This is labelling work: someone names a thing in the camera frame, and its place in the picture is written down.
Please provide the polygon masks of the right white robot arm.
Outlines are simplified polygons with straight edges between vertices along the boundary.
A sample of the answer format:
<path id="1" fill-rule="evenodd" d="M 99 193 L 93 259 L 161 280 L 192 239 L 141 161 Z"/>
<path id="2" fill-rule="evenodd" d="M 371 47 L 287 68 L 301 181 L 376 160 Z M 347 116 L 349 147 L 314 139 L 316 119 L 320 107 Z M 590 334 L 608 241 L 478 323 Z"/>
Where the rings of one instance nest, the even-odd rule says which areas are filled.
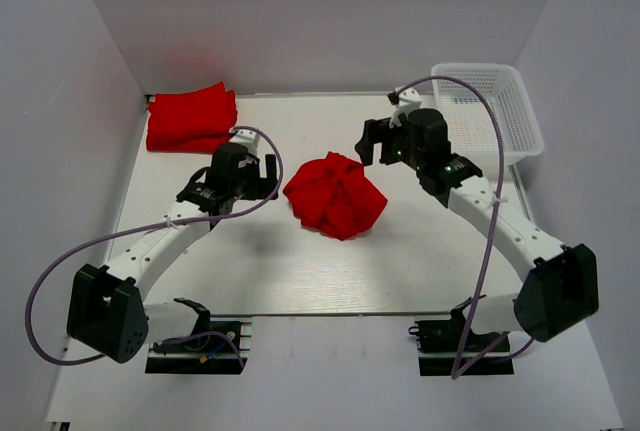
<path id="1" fill-rule="evenodd" d="M 597 260 L 584 244 L 570 247 L 547 234 L 516 207 L 499 201 L 497 188 L 471 160 L 451 150 L 448 127 L 435 109 L 417 109 L 394 125 L 370 119 L 355 150 L 363 165 L 402 162 L 424 191 L 466 220 L 514 268 L 522 281 L 516 294 L 480 298 L 451 325 L 453 341 L 472 350 L 490 333 L 523 331 L 547 342 L 599 309 Z"/>

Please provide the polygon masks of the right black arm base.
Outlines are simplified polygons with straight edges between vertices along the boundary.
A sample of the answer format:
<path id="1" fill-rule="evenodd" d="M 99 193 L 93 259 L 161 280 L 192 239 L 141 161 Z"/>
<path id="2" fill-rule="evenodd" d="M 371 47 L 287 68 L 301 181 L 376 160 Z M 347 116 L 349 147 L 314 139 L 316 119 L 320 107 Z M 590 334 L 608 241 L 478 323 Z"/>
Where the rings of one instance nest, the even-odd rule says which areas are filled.
<path id="1" fill-rule="evenodd" d="M 453 369 L 463 324 L 449 319 L 417 320 L 408 334 L 417 345 L 419 374 L 421 377 L 449 377 Z M 477 335 L 469 332 L 460 365 L 463 366 L 499 337 L 498 333 Z M 514 367 L 507 357 L 511 354 L 507 338 L 483 358 L 467 369 L 463 376 L 507 376 Z"/>

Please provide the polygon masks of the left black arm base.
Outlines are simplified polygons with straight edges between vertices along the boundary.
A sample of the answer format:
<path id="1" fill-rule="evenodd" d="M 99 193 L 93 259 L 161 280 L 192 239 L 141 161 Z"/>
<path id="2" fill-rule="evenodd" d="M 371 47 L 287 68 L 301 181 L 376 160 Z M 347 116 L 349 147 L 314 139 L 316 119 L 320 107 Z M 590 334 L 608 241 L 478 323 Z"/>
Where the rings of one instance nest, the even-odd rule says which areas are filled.
<path id="1" fill-rule="evenodd" d="M 153 344 L 147 354 L 148 375 L 241 375 L 249 358 L 252 320 L 247 317 L 212 318 L 196 340 Z"/>

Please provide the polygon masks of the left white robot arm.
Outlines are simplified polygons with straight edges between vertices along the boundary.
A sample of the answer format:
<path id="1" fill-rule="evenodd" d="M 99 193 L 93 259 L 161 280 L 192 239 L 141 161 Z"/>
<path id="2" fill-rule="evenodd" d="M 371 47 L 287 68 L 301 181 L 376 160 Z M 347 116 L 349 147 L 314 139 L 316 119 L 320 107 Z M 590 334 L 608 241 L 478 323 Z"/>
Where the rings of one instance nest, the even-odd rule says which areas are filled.
<path id="1" fill-rule="evenodd" d="M 99 268 L 74 276 L 67 332 L 71 338 L 118 362 L 146 344 L 199 350 L 211 338 L 210 311 L 186 298 L 149 304 L 160 277 L 219 221 L 234 216 L 238 201 L 276 198 L 280 158 L 258 158 L 252 145 L 226 143 L 209 166 L 196 171 L 163 222 Z"/>

